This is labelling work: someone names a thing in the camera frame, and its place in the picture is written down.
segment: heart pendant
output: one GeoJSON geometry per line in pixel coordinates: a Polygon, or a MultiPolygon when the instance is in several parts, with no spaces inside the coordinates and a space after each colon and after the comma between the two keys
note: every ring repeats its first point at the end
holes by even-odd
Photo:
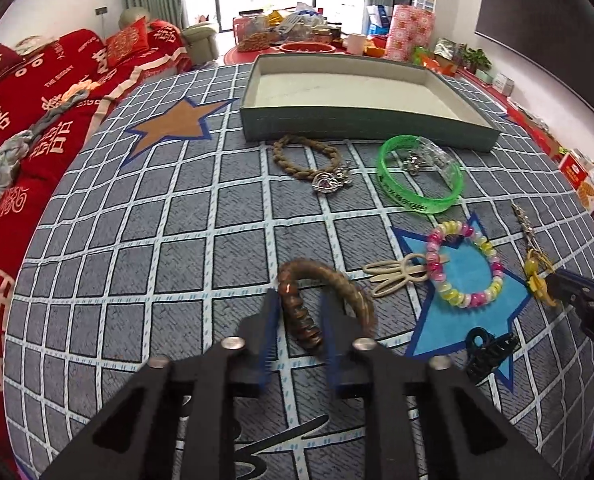
{"type": "Polygon", "coordinates": [[[318,173],[312,179],[312,189],[319,193],[333,193],[342,185],[331,173],[318,173]]]}

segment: blue star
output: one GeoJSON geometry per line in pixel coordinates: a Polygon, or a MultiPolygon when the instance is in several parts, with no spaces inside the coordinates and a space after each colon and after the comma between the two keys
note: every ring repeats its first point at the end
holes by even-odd
{"type": "Polygon", "coordinates": [[[164,113],[127,129],[128,133],[137,134],[138,139],[122,166],[163,140],[211,139],[205,119],[237,99],[198,105],[184,97],[164,113]]]}
{"type": "MultiPolygon", "coordinates": [[[[468,224],[486,234],[476,214],[468,224]]],[[[404,254],[426,253],[426,235],[392,228],[404,254]]],[[[442,253],[450,260],[443,268],[453,287],[464,293],[480,292],[490,285],[490,267],[485,257],[463,237],[455,237],[442,244],[442,253]]],[[[530,300],[525,280],[504,268],[504,287],[493,303],[477,308],[456,308],[442,300],[432,282],[427,283],[426,300],[422,305],[406,355],[429,358],[449,354],[465,348],[466,334],[476,326],[485,328],[495,336],[512,332],[512,320],[530,300]]],[[[512,357],[505,360],[495,372],[512,391],[512,357]]]]}

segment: orange star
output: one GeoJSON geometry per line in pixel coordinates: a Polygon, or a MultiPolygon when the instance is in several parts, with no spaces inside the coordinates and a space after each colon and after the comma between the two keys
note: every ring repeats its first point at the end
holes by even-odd
{"type": "Polygon", "coordinates": [[[162,140],[210,139],[211,135],[205,118],[235,100],[226,99],[226,101],[196,105],[185,97],[161,115],[133,126],[127,131],[138,134],[140,138],[133,145],[124,164],[152,148],[155,144],[162,142],[162,140]]]}

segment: gray plaid tablecloth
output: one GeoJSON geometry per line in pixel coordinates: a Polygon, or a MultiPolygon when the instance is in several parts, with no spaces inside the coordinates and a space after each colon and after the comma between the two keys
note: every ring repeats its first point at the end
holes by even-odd
{"type": "MultiPolygon", "coordinates": [[[[465,188],[443,214],[403,213],[382,195],[375,181],[379,142],[332,142],[352,161],[355,185],[313,195],[273,164],[269,144],[245,142],[239,102],[207,118],[211,139],[162,142],[122,165],[135,142],[130,126],[183,96],[196,103],[240,97],[250,68],[204,70],[136,89],[56,189],[18,277],[5,348],[10,439],[31,473],[40,474],[149,355],[182,358],[232,335],[260,306],[278,265],[294,257],[326,262],[367,285],[361,266],[402,257],[392,226],[426,233],[476,212],[504,264],[522,276],[526,247],[510,208],[515,200],[555,267],[594,277],[594,223],[565,178],[498,104],[462,80],[448,81],[504,133],[489,154],[453,152],[465,188]]],[[[303,147],[286,152],[302,165],[325,163],[303,147]]],[[[429,196],[445,194],[433,172],[412,185],[429,196]]],[[[317,291],[303,292],[315,315],[317,291]]],[[[406,349],[425,291],[411,285],[376,301],[382,343],[406,349]]],[[[575,478],[594,438],[594,345],[569,306],[549,309],[532,300],[514,330],[522,347],[514,355],[513,390],[493,376],[480,388],[563,477],[575,478]]],[[[462,364],[464,351],[452,357],[462,364]]],[[[362,403],[331,401],[324,369],[283,326],[271,369],[264,398],[242,400],[236,409],[239,445],[261,441],[264,477],[361,478],[362,403]],[[309,433],[282,436],[306,423],[314,425],[309,433]]],[[[415,412],[410,416],[421,442],[415,412]]],[[[177,448],[180,459],[181,440],[177,448]]],[[[423,476],[421,448],[419,455],[423,476]]],[[[249,471],[237,468],[239,475],[249,471]]]]}

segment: brown bead bracelet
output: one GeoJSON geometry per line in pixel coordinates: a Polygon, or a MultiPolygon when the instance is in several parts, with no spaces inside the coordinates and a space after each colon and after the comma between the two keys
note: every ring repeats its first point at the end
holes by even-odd
{"type": "Polygon", "coordinates": [[[286,173],[292,175],[299,180],[312,180],[318,173],[333,173],[341,164],[341,154],[339,150],[333,146],[329,146],[319,140],[307,139],[306,137],[286,135],[273,145],[273,160],[277,166],[282,168],[286,173]],[[283,154],[283,147],[287,144],[302,144],[312,148],[316,152],[323,153],[330,159],[330,165],[323,170],[311,170],[311,168],[303,168],[297,166],[289,161],[283,154]]]}
{"type": "Polygon", "coordinates": [[[315,260],[297,258],[280,267],[277,291],[282,298],[288,329],[302,348],[314,351],[323,341],[321,329],[313,321],[308,309],[303,306],[303,300],[299,295],[297,281],[304,278],[321,280],[331,285],[352,307],[365,336],[372,335],[375,327],[373,300],[341,272],[315,260]]]}

